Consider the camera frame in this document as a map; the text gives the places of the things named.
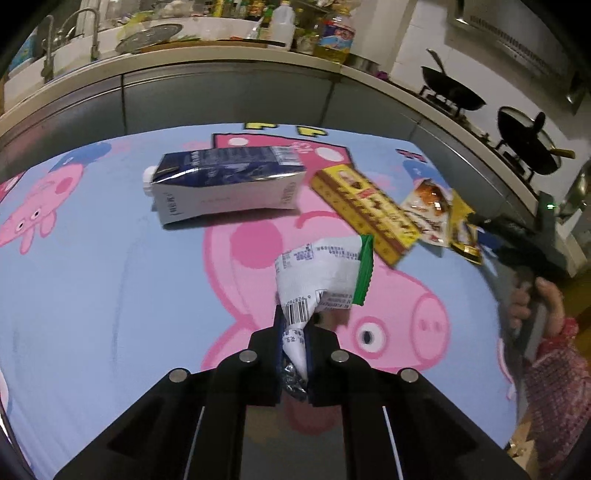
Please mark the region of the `red patterned sleeve forearm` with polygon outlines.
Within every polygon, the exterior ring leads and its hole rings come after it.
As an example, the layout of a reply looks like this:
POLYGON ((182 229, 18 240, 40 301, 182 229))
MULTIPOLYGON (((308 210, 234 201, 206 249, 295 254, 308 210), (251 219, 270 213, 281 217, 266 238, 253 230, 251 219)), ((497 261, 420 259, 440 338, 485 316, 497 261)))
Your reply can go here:
POLYGON ((542 479, 590 477, 590 370, 575 347, 578 324, 565 320, 525 367, 531 434, 542 479))

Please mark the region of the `person's right hand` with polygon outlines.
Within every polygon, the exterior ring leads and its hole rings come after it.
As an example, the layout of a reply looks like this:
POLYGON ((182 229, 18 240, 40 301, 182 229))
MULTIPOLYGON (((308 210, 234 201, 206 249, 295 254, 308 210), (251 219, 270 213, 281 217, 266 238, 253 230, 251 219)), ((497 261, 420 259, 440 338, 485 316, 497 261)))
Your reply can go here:
POLYGON ((526 321, 533 318, 533 302, 543 305, 544 337, 557 337, 562 332, 566 320, 563 295, 554 283, 542 277, 537 277, 532 285, 523 282, 512 291, 508 307, 510 326, 520 329, 526 321))

